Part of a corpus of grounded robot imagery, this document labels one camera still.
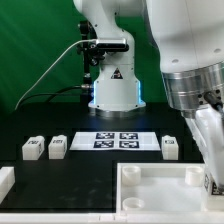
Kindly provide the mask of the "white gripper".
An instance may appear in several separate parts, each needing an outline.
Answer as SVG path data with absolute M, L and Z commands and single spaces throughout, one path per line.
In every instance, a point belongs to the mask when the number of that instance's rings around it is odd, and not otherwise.
M 224 120 L 210 105 L 185 119 L 219 191 L 224 192 Z

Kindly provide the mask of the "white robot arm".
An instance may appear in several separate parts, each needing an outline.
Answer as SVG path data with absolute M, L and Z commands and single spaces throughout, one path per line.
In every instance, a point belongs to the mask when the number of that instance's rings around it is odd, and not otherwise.
M 89 107 L 104 114 L 143 108 L 134 39 L 117 16 L 144 13 L 160 54 L 169 105 L 186 119 L 205 164 L 224 191 L 224 0 L 73 0 L 93 26 L 100 63 Z

